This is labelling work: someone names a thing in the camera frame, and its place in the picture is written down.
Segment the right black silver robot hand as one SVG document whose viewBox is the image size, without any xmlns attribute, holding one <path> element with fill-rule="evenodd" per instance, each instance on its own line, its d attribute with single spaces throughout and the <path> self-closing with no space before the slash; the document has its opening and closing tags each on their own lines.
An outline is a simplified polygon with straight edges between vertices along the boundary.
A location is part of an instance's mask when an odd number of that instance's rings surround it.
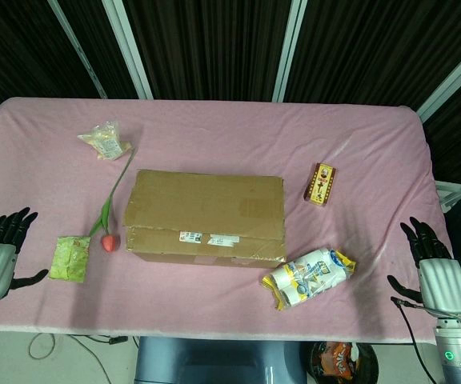
<svg viewBox="0 0 461 384">
<path fill-rule="evenodd" d="M 415 268 L 419 289 L 403 286 L 389 274 L 387 281 L 403 296 L 393 302 L 411 308 L 422 308 L 435 318 L 455 318 L 461 322 L 461 267 L 435 231 L 425 222 L 411 217 L 400 228 L 406 235 Z"/>
</svg>

